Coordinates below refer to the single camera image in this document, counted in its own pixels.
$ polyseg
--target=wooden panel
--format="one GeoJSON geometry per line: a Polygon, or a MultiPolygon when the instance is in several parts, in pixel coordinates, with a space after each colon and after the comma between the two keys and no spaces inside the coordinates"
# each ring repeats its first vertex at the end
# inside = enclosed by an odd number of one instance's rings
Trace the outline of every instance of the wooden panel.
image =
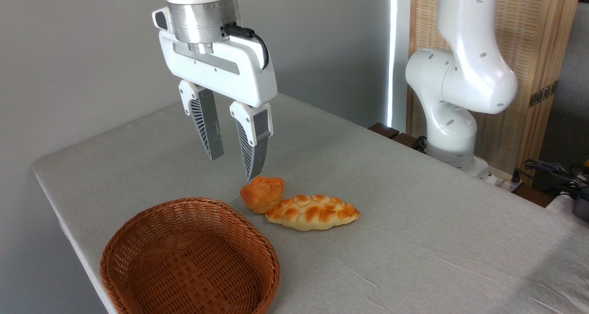
{"type": "MultiPolygon", "coordinates": [[[[449,48],[436,28],[438,0],[413,0],[411,52],[449,48]]],[[[537,158],[552,97],[528,108],[530,96],[558,79],[572,26],[576,0],[498,0],[497,44],[515,71],[518,92],[499,115],[473,113],[478,133],[475,154],[511,173],[528,157],[537,158]]],[[[408,133],[425,135],[425,117],[417,96],[408,93],[408,133]]]]}

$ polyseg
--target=light strip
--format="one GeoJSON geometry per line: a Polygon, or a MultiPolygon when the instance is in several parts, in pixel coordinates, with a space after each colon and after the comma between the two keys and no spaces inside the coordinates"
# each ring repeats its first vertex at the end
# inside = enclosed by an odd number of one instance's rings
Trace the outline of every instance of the light strip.
{"type": "Polygon", "coordinates": [[[395,47],[397,38],[398,0],[391,0],[391,38],[389,42],[389,88],[387,103],[387,127],[393,124],[393,69],[395,67],[395,47]]]}

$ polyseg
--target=metal hinge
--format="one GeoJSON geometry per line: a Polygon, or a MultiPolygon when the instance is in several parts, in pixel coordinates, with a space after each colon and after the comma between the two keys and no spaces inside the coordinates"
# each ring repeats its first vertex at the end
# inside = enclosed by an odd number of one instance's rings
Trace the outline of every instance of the metal hinge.
{"type": "Polygon", "coordinates": [[[530,104],[528,105],[528,107],[533,107],[534,105],[537,105],[540,102],[542,102],[543,100],[546,100],[547,98],[549,98],[549,96],[554,94],[554,92],[556,91],[557,84],[558,84],[558,81],[555,81],[554,83],[551,83],[550,85],[546,86],[545,88],[532,94],[532,96],[530,96],[530,104]]]}

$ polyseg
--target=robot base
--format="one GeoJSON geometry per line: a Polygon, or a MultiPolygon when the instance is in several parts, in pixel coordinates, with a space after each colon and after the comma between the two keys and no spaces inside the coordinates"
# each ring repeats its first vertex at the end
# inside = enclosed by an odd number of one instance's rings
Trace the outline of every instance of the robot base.
{"type": "Polygon", "coordinates": [[[473,156],[464,162],[448,163],[448,165],[456,169],[460,169],[471,176],[484,180],[493,185],[497,182],[497,177],[492,175],[491,168],[489,167],[488,163],[486,163],[480,157],[473,156]]]}

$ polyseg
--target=white wall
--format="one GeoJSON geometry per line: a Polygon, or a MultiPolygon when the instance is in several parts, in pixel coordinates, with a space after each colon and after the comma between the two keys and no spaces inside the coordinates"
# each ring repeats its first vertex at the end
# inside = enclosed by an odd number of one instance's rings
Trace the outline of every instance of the white wall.
{"type": "MultiPolygon", "coordinates": [[[[105,312],[30,167],[179,102],[150,18],[164,1],[0,0],[0,314],[105,312]]],[[[389,0],[241,2],[280,92],[384,121],[389,0]]]]}

